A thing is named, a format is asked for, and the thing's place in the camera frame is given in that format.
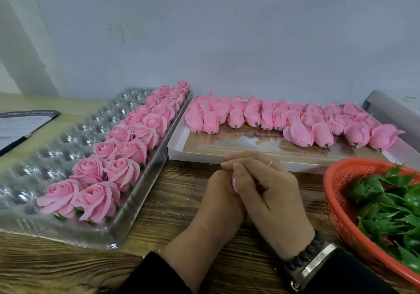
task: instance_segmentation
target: black beaded bracelet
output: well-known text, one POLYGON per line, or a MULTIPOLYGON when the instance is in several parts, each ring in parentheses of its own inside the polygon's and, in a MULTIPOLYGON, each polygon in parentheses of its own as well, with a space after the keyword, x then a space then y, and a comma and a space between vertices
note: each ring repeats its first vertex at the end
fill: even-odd
POLYGON ((319 230, 315 230, 315 237, 312 242, 307 245, 305 250, 301 251, 297 256, 284 263, 286 272, 291 273, 292 271, 302 268, 312 261, 313 258, 321 252, 324 241, 324 234, 319 230))

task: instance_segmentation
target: wooden table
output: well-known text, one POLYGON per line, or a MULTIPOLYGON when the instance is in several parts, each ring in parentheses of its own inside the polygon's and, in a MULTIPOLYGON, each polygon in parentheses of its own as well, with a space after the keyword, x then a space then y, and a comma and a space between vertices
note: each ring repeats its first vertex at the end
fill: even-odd
MULTIPOLYGON (((54 106, 51 104, 55 99, 50 102, 47 98, 27 98, 32 106, 13 105, 10 100, 5 109, 0 94, 0 111, 57 109, 63 115, 0 158, 0 171, 101 105, 101 101, 60 99, 54 106)), ((208 178, 218 169, 219 165, 168 161, 127 240, 116 250, 84 249, 43 238, 0 233, 0 293, 112 293, 149 251, 162 249, 188 226, 208 178)), ((329 240, 337 241, 326 215, 322 176, 295 175, 311 223, 324 231, 329 240)), ((278 266, 281 265, 275 253, 247 219, 220 252, 200 293, 290 293, 289 279, 278 266)))

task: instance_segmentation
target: person's right hand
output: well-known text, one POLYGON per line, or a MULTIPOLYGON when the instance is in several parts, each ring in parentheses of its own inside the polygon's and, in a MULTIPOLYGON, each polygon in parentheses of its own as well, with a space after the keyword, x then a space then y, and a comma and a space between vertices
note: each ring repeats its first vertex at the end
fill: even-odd
POLYGON ((234 171, 235 187, 249 216, 277 255, 289 260, 303 251, 315 231, 303 208, 296 177, 279 160, 262 153, 235 153, 223 159, 222 168, 234 171), (262 186, 262 194, 254 180, 262 186))

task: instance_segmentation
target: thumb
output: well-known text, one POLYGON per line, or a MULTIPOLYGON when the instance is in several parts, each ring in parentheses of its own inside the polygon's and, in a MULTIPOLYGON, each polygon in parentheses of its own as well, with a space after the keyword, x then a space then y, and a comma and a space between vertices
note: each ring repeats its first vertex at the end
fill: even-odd
POLYGON ((235 187, 248 211, 252 221, 261 220, 268 211, 267 205, 261 198, 255 186, 254 179, 249 172, 239 163, 233 164, 235 174, 235 187))

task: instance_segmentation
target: red plastic basket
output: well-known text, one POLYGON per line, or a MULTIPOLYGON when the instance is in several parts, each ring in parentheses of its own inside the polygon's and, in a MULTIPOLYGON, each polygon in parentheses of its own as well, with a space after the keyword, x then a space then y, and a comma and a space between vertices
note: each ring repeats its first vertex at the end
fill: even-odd
MULTIPOLYGON (((393 166, 395 164, 390 162, 365 158, 333 163, 323 181, 330 219, 343 241, 373 270, 391 282, 420 293, 420 275, 386 254, 357 228, 357 210, 343 195, 356 178, 367 174, 385 175, 393 166)), ((414 169, 403 167, 401 174, 413 174, 414 182, 420 182, 420 173, 414 169)))

